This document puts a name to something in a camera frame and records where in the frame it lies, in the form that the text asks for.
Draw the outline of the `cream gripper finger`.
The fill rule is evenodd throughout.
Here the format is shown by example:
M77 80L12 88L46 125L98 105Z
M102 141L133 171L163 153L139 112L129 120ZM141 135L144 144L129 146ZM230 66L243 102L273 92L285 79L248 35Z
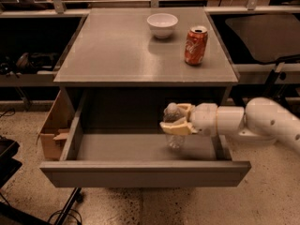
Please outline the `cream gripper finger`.
M186 118L180 118L171 123L160 122L159 124L166 134L187 136L197 132Z
M180 112L180 117L188 120L195 106L190 103L178 103L177 108Z

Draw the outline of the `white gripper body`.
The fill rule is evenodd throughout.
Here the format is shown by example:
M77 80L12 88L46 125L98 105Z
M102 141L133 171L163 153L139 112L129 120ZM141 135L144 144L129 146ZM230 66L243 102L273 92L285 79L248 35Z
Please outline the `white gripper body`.
M217 111L218 105L214 103L202 103L192 110L189 121L199 135L217 135Z

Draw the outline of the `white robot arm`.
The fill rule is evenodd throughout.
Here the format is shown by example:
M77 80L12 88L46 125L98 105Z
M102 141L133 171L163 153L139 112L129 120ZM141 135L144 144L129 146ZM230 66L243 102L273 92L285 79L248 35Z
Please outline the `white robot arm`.
M173 136L223 135L242 143L280 142L300 152L300 119L266 97L253 98L245 108L170 103L159 125Z

